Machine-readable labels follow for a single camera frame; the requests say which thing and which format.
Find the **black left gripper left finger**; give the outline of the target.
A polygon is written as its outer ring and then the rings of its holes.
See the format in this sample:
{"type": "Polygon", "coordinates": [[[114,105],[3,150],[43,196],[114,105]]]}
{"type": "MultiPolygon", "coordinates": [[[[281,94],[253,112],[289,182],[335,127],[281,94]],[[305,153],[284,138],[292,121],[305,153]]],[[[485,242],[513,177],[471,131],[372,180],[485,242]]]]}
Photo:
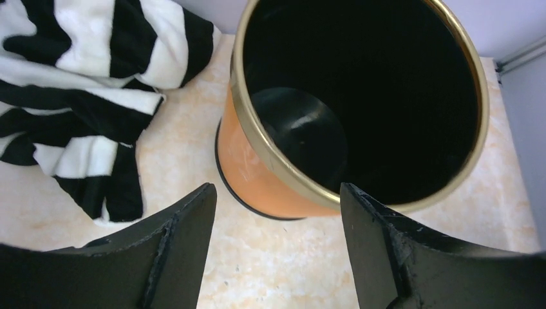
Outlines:
{"type": "Polygon", "coordinates": [[[205,183],[81,248],[1,245],[2,308],[195,308],[216,212],[205,183]]]}

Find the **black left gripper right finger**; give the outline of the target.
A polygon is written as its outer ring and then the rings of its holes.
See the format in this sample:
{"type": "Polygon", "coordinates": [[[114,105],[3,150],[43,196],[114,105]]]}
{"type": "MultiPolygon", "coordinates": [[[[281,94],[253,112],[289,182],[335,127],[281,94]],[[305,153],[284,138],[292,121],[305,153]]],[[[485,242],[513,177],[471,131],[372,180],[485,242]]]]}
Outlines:
{"type": "Polygon", "coordinates": [[[544,308],[545,253],[431,229],[350,183],[341,216],[361,308],[544,308]]]}

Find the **orange trash bin gold rim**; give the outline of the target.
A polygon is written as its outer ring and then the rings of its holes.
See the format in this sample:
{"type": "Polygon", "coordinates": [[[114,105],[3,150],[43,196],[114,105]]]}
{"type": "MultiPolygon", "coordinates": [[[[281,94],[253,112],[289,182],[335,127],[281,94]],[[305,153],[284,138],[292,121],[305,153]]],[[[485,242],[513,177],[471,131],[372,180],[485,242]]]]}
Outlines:
{"type": "Polygon", "coordinates": [[[342,183],[423,209],[484,148],[485,73],[442,1],[249,1],[230,71],[218,172],[266,218],[336,216],[342,183]]]}

